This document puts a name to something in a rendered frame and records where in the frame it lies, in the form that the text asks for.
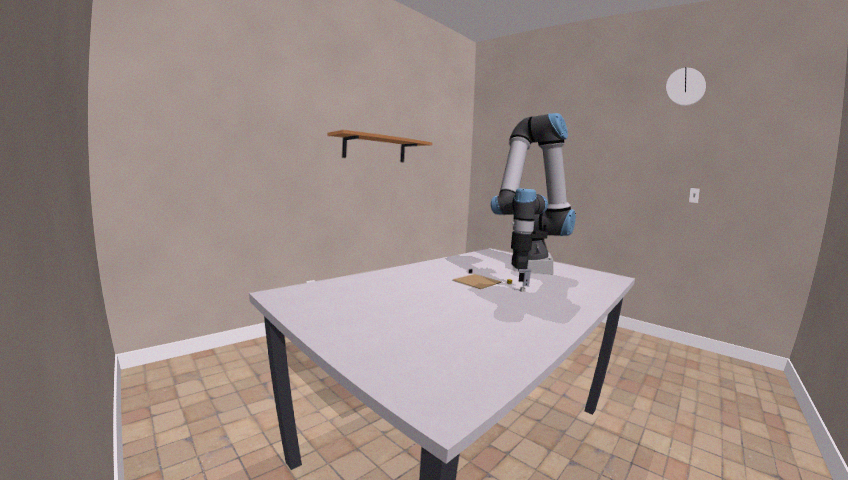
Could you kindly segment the brown square mat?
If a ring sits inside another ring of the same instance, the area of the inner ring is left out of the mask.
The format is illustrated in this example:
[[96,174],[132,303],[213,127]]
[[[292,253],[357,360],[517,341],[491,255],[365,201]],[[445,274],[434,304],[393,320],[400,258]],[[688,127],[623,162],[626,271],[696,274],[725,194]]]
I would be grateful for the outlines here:
[[471,287],[474,287],[474,288],[478,288],[478,289],[483,289],[483,288],[486,288],[486,287],[489,287],[489,286],[493,286],[493,285],[502,283],[501,281],[494,280],[494,279],[491,279],[491,278],[487,278],[487,277],[484,277],[484,276],[480,276],[480,275],[477,275],[477,274],[472,274],[472,275],[452,279],[452,281],[459,282],[459,283],[462,283],[462,284],[465,284],[465,285],[468,285],[468,286],[471,286]]

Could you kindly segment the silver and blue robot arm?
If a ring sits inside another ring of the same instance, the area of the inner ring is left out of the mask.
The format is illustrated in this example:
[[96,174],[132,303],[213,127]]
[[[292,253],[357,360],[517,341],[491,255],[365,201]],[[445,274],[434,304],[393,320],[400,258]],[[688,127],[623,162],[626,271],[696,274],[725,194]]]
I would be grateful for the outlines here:
[[[514,215],[515,220],[534,221],[534,229],[537,230],[543,230],[546,225],[546,232],[550,236],[572,234],[576,215],[567,202],[562,155],[562,146],[567,137],[566,123],[558,113],[527,117],[517,124],[510,136],[510,150],[499,196],[491,200],[494,214]],[[519,188],[526,153],[533,142],[538,142],[543,150],[548,202],[533,189]],[[547,257],[544,239],[532,238],[528,260]]]

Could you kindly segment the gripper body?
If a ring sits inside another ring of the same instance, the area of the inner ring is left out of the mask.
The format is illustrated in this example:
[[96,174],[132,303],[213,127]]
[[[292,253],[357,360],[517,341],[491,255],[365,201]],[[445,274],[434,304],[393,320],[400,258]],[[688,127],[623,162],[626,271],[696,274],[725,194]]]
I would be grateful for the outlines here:
[[514,219],[513,221],[512,225],[514,231],[512,232],[511,240],[513,255],[511,264],[516,269],[527,269],[528,254],[532,247],[532,238],[546,239],[548,236],[548,232],[546,232],[546,225],[544,225],[543,232],[533,230],[534,221],[520,221]]

